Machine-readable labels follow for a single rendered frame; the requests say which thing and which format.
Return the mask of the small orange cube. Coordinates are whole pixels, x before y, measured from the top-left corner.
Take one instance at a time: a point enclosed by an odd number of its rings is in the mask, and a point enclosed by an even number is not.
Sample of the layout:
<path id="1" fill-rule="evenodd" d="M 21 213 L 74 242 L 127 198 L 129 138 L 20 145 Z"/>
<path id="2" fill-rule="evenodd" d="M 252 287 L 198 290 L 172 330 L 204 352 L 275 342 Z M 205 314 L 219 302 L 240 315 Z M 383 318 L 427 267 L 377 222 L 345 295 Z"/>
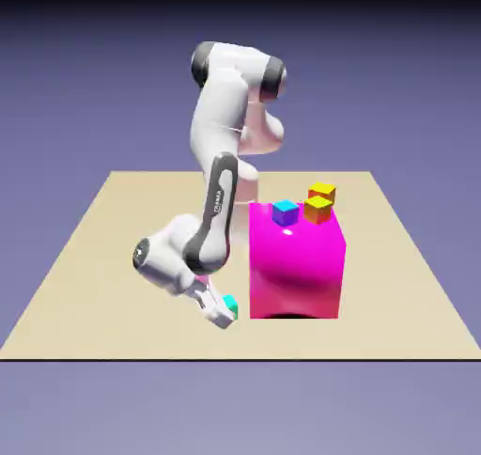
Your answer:
<path id="1" fill-rule="evenodd" d="M 303 217 L 310 223 L 320 225 L 331 219 L 333 203 L 323 196 L 312 196 L 303 203 Z"/>
<path id="2" fill-rule="evenodd" d="M 312 198 L 320 196 L 334 203 L 335 192 L 336 188 L 334 185 L 330 183 L 315 182 L 308 188 L 308 197 Z"/>

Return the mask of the small blue cube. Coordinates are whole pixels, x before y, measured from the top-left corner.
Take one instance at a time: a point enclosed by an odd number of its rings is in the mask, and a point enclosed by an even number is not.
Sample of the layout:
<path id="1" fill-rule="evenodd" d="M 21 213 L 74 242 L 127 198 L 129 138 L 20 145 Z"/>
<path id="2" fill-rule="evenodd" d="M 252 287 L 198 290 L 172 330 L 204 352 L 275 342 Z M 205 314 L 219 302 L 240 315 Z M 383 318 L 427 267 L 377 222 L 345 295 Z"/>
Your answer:
<path id="1" fill-rule="evenodd" d="M 294 225 L 299 220 L 300 207 L 289 199 L 272 204 L 272 221 L 282 227 Z"/>

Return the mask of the large magenta box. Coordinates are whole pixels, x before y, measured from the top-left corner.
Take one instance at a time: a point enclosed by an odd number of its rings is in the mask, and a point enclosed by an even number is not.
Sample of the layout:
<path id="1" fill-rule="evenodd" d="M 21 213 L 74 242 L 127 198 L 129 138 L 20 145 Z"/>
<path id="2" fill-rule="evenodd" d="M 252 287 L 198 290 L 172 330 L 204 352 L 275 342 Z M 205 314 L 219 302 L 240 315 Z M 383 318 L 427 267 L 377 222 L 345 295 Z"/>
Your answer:
<path id="1" fill-rule="evenodd" d="M 336 319 L 346 241 L 332 214 L 316 225 L 303 217 L 281 226 L 271 203 L 249 205 L 250 317 Z"/>

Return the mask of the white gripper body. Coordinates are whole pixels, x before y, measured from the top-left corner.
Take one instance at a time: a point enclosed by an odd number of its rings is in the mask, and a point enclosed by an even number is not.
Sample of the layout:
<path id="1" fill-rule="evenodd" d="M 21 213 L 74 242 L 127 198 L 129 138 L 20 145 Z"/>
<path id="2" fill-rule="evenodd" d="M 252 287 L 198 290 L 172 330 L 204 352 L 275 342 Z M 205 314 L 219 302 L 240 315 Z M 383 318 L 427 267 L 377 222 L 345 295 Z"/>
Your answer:
<path id="1" fill-rule="evenodd" d="M 226 329 L 230 326 L 236 315 L 231 310 L 222 295 L 212 286 L 201 284 L 195 291 L 204 317 L 219 328 Z"/>

